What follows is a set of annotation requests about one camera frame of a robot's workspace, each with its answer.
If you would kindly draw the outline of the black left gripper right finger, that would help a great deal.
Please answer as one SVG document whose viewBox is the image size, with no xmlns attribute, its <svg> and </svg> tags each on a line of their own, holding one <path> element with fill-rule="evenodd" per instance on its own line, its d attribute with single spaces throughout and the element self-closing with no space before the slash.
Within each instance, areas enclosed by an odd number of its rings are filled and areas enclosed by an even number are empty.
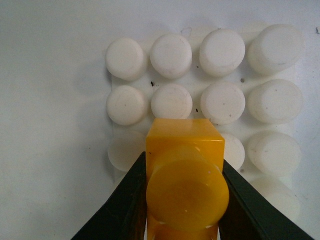
<svg viewBox="0 0 320 240">
<path fill-rule="evenodd" d="M 227 161 L 222 174 L 229 190 L 218 223 L 221 240 L 311 240 L 312 237 L 273 207 Z"/>
</svg>

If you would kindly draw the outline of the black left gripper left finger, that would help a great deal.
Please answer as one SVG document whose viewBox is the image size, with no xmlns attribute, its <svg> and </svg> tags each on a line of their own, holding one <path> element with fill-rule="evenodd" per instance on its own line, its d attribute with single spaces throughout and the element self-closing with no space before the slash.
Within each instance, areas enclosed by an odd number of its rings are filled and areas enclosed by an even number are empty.
<svg viewBox="0 0 320 240">
<path fill-rule="evenodd" d="M 102 207 L 73 240 L 143 240 L 147 221 L 146 153 L 142 152 Z"/>
</svg>

